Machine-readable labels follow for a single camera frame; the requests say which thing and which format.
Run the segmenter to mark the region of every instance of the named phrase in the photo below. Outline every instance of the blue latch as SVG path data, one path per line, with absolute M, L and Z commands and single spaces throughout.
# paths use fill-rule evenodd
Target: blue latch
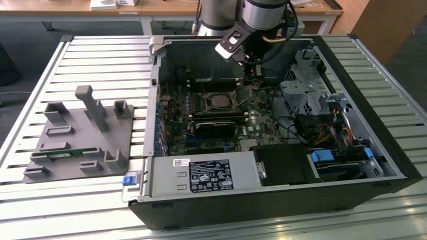
M 121 184 L 123 186 L 136 185 L 136 176 L 124 176 Z
M 367 148 L 364 149 L 364 153 L 365 153 L 365 155 L 367 155 L 368 158 L 372 158 L 372 157 L 373 157 L 373 152 L 372 152 L 371 148 L 367 147 Z
M 309 154 L 309 156 L 313 163 L 335 160 L 331 150 L 316 150 Z

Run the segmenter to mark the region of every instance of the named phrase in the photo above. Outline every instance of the power supply label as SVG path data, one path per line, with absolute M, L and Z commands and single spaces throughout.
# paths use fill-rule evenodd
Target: power supply label
M 228 159 L 189 162 L 189 190 L 193 193 L 233 189 Z

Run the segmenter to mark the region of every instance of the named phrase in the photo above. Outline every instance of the blue drive bracket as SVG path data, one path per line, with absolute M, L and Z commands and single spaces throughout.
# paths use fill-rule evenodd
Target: blue drive bracket
M 331 150 L 316 150 L 309 154 L 309 156 L 313 163 L 335 160 Z

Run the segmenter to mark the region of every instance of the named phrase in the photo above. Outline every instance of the table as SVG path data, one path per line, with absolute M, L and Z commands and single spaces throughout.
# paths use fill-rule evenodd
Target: table
M 343 10 L 332 9 L 325 0 L 300 4 L 295 8 L 297 17 L 304 22 L 321 22 L 317 33 L 328 34 L 336 18 Z M 140 22 L 145 35 L 152 35 L 152 21 L 193 21 L 196 15 L 196 0 L 144 0 L 140 10 Z
M 323 39 L 426 177 L 426 112 L 357 39 L 347 35 Z M 140 170 L 149 112 L 148 43 L 148 36 L 76 36 L 59 44 L 0 148 L 1 239 L 317 240 L 345 236 L 351 240 L 376 240 L 412 239 L 427 234 L 427 179 L 351 210 L 168 231 L 148 230 L 128 210 L 123 200 L 135 198 L 139 192 L 121 195 L 120 176 L 23 184 L 23 171 L 47 121 L 40 112 L 52 101 L 64 101 L 68 109 L 84 107 L 73 89 L 85 84 L 92 85 L 92 95 L 104 106 L 125 100 L 136 107 L 129 171 Z M 325 74 L 339 92 L 331 71 Z
M 193 21 L 197 2 L 189 0 L 139 0 L 136 6 L 89 10 L 89 0 L 1 0 L 0 22 L 100 22 L 139 21 L 144 35 L 152 35 L 152 21 Z M 325 0 L 315 6 L 301 4 L 295 8 L 307 22 L 321 22 L 317 33 L 328 34 L 343 11 L 332 9 Z

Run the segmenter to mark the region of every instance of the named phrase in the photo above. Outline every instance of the chip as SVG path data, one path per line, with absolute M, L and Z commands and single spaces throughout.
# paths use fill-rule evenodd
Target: chip
M 229 98 L 227 95 L 213 95 L 211 97 L 211 105 L 216 108 L 225 108 L 229 106 Z

